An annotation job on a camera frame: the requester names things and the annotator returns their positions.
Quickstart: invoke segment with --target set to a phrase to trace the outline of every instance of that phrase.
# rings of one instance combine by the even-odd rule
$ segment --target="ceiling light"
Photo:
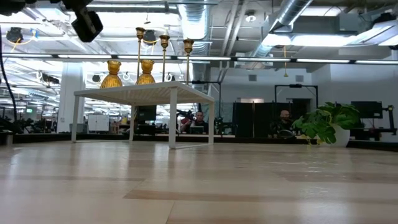
[[[179,60],[186,60],[186,57],[177,57]],[[222,61],[229,61],[231,57],[199,57],[199,56],[191,56],[189,60],[222,60]]]
[[[137,55],[118,55],[119,59],[138,59]],[[157,55],[141,55],[140,59],[149,59],[149,60],[160,60],[163,59],[163,56],[157,56]]]
[[[58,55],[60,58],[112,58],[110,55]]]
[[[292,41],[287,35],[268,34],[261,44],[265,46],[291,45]]]
[[[398,61],[390,60],[357,60],[355,63],[363,65],[398,65]]]
[[[352,37],[340,35],[297,35],[292,39],[292,45],[309,47],[342,47],[352,41]]]
[[[297,59],[297,62],[307,62],[307,63],[348,63],[349,60],[333,60],[333,59]]]
[[[289,58],[238,58],[242,62],[290,62]]]
[[[10,57],[10,58],[46,58],[52,57],[50,54],[8,54],[4,53],[3,57]]]
[[[248,21],[248,22],[253,22],[255,20],[256,20],[255,16],[247,16],[247,18],[246,18],[246,21]]]
[[[246,13],[245,13],[245,16],[247,16],[246,17],[246,21],[248,21],[248,22],[255,21],[256,20],[256,16],[254,15],[255,13],[256,12],[254,10],[252,10],[252,9],[247,10]]]
[[[148,4],[89,4],[87,7],[113,7],[113,8],[164,8],[164,5],[148,5]],[[176,9],[175,6],[169,6],[169,9]]]

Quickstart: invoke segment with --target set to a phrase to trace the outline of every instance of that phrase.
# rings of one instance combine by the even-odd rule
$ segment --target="gold candlestick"
[[[142,27],[137,27],[136,28],[137,31],[137,38],[138,38],[138,59],[137,59],[137,80],[139,77],[139,62],[140,62],[140,56],[141,56],[141,40],[142,38],[144,38],[144,32],[145,29]]]
[[[192,52],[192,45],[193,45],[194,41],[191,39],[186,39],[184,40],[184,50],[187,53],[187,76],[185,77],[186,79],[186,84],[188,85],[188,78],[189,78],[189,54]]]
[[[166,48],[169,46],[169,39],[170,37],[168,35],[160,35],[160,44],[163,47],[163,77],[162,77],[162,82],[164,82],[164,70],[165,70],[165,64],[166,64]]]

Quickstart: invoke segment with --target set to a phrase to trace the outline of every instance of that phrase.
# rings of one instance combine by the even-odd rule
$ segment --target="potted plant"
[[[294,121],[293,127],[301,129],[307,139],[318,137],[323,142],[335,147],[346,147],[349,130],[359,121],[359,111],[353,105],[338,105],[327,102],[316,111],[309,112]]]

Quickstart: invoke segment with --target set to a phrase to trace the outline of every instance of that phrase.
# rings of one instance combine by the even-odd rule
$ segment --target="wooden floor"
[[[398,223],[398,154],[301,145],[0,148],[2,224]]]

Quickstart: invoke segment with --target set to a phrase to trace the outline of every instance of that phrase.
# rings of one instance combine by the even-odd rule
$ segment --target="man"
[[[282,110],[280,112],[279,119],[271,123],[271,131],[272,134],[278,135],[281,130],[293,130],[292,128],[292,120],[290,119],[290,113],[287,110]]]
[[[198,111],[198,112],[196,113],[196,116],[195,116],[195,117],[196,117],[196,120],[193,122],[193,125],[194,125],[195,127],[197,127],[197,126],[203,126],[203,131],[204,131],[205,133],[209,133],[209,125],[208,125],[208,123],[204,122],[204,120],[203,120],[203,112]],[[190,132],[190,127],[191,127],[191,125],[192,125],[191,120],[186,121],[185,124],[183,124],[183,125],[181,126],[181,132],[189,133],[189,132]]]

